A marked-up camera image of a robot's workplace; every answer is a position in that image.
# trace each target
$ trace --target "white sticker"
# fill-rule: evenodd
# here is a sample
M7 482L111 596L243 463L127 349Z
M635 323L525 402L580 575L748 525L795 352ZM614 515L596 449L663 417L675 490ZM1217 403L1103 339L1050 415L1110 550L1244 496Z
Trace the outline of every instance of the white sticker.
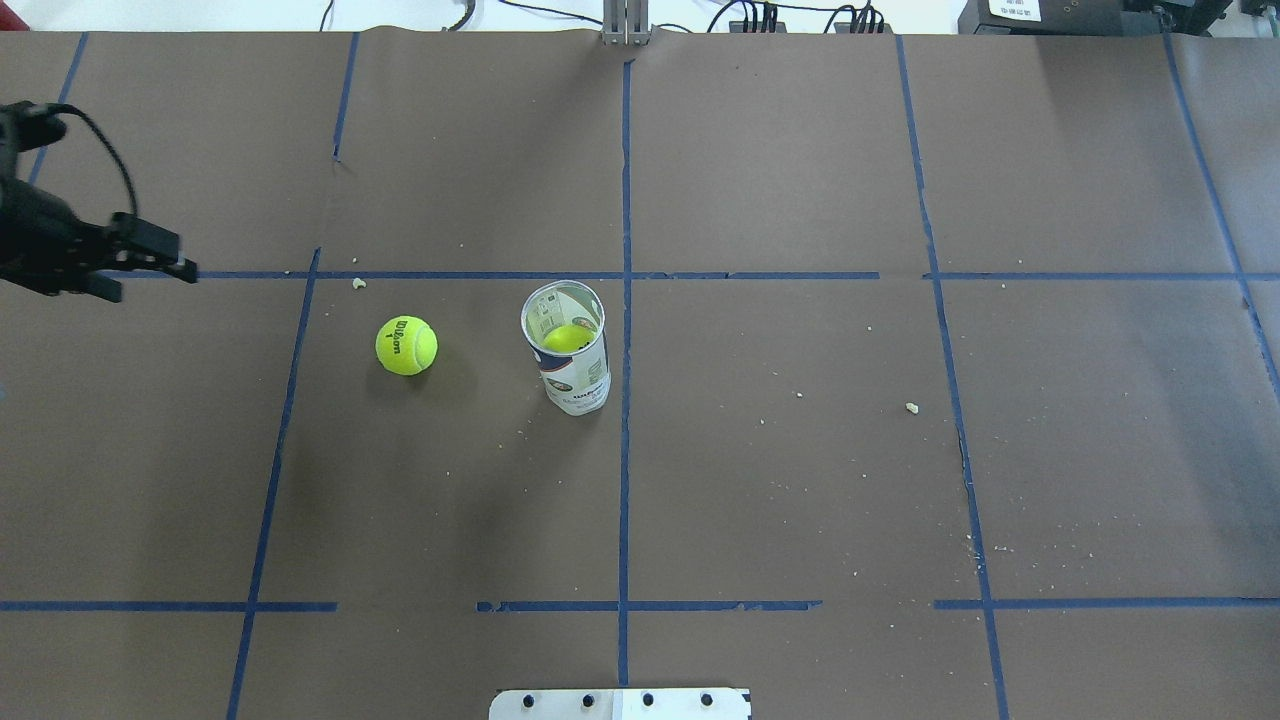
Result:
M1032 23L1039 19L1039 0L987 0L992 15Z

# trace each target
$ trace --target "cylindrical container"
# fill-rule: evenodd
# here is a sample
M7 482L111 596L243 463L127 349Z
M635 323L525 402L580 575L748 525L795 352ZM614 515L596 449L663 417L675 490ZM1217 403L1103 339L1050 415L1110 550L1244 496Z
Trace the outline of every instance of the cylindrical container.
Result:
M538 290L520 311L547 397L570 415L585 415L609 397L604 305L580 282L557 281Z

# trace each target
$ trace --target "metal bracket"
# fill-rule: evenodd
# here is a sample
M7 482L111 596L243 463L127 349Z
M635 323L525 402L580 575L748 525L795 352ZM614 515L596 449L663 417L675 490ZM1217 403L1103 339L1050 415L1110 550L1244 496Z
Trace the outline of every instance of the metal bracket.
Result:
M600 40L605 45L649 45L649 0L604 0Z
M654 688L507 691L489 706L489 720L750 720L751 691Z

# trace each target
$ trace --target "yellow-green tennis ball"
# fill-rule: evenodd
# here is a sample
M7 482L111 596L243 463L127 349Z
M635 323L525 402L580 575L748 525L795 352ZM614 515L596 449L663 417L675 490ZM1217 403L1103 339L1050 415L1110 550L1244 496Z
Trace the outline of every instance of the yellow-green tennis ball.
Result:
M439 348L431 325L412 315L387 320L374 342L378 361L397 375L416 375L430 368Z
M582 325L561 325L547 333L547 337L543 338L543 347L552 352L577 352L591 345L593 340L595 340L595 333Z

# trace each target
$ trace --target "red object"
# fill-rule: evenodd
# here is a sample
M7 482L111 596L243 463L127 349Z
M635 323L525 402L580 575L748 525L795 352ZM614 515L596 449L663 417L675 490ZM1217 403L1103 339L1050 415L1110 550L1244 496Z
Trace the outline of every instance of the red object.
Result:
M0 29L31 29L31 26L22 22L18 13L9 9L9 5L0 0Z

